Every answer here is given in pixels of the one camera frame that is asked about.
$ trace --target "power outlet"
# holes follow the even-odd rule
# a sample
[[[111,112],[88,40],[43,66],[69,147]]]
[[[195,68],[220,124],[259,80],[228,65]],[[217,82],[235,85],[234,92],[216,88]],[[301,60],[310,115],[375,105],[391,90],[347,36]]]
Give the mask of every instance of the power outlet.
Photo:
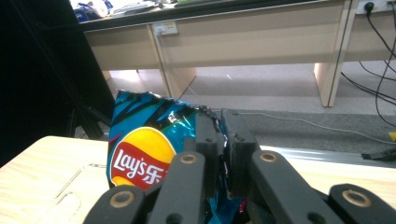
[[[389,0],[360,0],[358,8],[356,9],[356,14],[366,14],[366,10],[364,9],[364,6],[369,2],[374,3],[374,8],[372,13],[393,10],[392,5],[389,4],[389,2],[391,2]]]
[[[157,22],[152,25],[155,35],[174,35],[178,34],[175,21]]]

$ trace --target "wooden table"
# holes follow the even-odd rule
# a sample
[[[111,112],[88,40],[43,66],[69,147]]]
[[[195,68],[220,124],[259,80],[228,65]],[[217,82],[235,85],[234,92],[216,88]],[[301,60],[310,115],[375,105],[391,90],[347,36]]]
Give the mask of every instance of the wooden table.
[[[0,223],[81,223],[108,189],[107,142],[48,136],[0,169]],[[289,159],[315,189],[351,183],[396,208],[396,169]]]

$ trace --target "desk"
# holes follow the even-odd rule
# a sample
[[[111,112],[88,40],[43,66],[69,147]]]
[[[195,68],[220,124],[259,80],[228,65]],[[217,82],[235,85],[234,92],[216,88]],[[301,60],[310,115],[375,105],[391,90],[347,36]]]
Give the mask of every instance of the desk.
[[[179,68],[315,63],[321,102],[333,106],[343,62],[389,56],[365,16],[355,15],[359,0],[259,2],[219,1],[209,9],[189,8],[194,13],[175,8],[133,15],[109,30],[94,30],[94,22],[83,27],[103,71],[160,69],[167,94],[175,98],[195,76]],[[225,4],[234,7],[221,10]],[[375,13],[372,20],[390,43],[391,13]],[[179,34],[163,36],[159,44],[151,31],[157,21],[177,21]]]
[[[1,221],[81,223],[108,189],[104,167],[89,165],[106,164],[106,152],[107,142],[55,136],[38,140],[0,169]],[[332,185],[351,183],[396,208],[396,169],[288,160],[313,188],[326,194]]]

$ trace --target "lay's chip bag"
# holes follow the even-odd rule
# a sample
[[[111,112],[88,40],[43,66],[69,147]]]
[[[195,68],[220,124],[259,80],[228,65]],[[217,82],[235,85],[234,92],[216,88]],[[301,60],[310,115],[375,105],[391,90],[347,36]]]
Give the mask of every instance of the lay's chip bag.
[[[143,190],[165,179],[184,139],[195,137],[195,116],[203,108],[150,92],[119,91],[108,140],[110,186]]]

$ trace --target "floor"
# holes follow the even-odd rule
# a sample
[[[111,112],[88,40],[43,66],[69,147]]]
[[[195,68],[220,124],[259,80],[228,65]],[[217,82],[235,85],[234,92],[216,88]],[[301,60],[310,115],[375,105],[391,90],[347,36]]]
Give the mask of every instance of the floor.
[[[384,62],[362,62],[382,75]],[[197,77],[180,98],[212,108],[286,111],[300,113],[376,114],[375,98],[340,78],[334,107],[323,107],[313,64],[281,64],[197,68]],[[345,63],[344,73],[361,85],[376,90],[380,77],[368,74],[359,63]],[[117,90],[152,91],[165,95],[159,70],[111,71],[108,86]],[[388,70],[387,77],[396,78]],[[394,81],[384,80],[381,92],[396,97]],[[378,101],[382,115],[396,115],[394,105]]]
[[[362,62],[382,76],[384,62]],[[340,78],[334,107],[323,107],[313,64],[201,67],[180,100],[214,109],[230,108],[260,112],[270,116],[305,119],[335,129],[360,132],[389,142],[388,133],[396,128],[377,115],[375,98]],[[376,90],[380,77],[368,74],[358,63],[345,63],[343,72],[361,85]],[[152,91],[165,95],[159,70],[111,71],[107,81],[116,97],[118,90]],[[396,78],[390,69],[387,77]],[[396,97],[395,82],[384,80],[380,91]],[[396,124],[396,106],[378,101],[378,110]],[[349,133],[329,133],[311,125],[245,115],[246,123],[259,144],[271,147],[297,147],[345,152],[381,151],[395,147]]]

